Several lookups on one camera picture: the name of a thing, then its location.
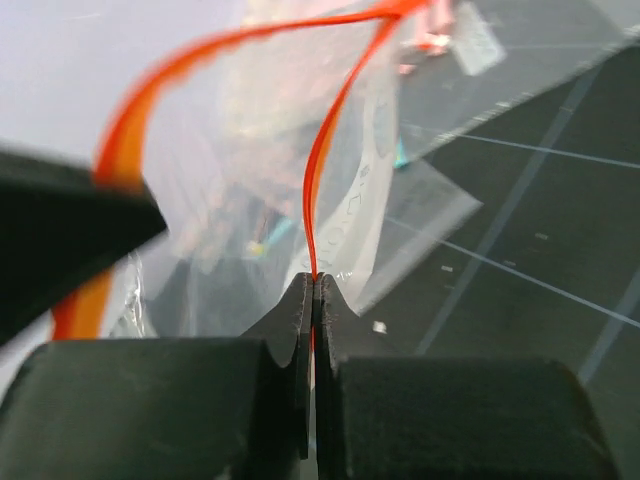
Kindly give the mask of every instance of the black object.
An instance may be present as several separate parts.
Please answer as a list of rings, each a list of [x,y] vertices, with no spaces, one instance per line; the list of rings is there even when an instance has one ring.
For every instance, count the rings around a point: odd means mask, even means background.
[[[148,191],[0,150],[0,345],[74,288],[166,229]]]
[[[308,274],[240,338],[41,347],[0,412],[0,477],[296,478],[311,327],[321,479],[617,478],[564,367],[372,357],[384,336]]]

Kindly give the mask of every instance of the black cutting mat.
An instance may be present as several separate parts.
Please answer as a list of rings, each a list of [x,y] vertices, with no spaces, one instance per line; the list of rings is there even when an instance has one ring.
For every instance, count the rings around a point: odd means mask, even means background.
[[[635,46],[429,155],[484,206],[366,315],[402,353],[564,362],[629,479],[640,478],[639,79]]]

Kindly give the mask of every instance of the white printed marking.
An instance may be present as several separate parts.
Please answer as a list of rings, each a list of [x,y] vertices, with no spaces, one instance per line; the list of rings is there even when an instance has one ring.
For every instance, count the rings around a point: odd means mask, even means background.
[[[387,326],[383,322],[373,322],[373,331],[377,333],[387,333]]]
[[[458,8],[451,50],[467,75],[475,77],[507,56],[504,48],[473,3]]]

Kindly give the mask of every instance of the white tag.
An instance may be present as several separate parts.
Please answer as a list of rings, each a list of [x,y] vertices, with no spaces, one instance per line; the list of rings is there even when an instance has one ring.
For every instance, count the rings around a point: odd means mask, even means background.
[[[473,3],[463,2],[456,14],[451,49],[464,73],[475,77],[507,56],[504,48]]]

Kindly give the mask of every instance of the white debris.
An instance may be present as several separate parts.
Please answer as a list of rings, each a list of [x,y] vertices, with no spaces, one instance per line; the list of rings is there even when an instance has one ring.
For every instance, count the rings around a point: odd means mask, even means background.
[[[373,331],[377,333],[387,333],[387,326],[383,322],[373,322]]]

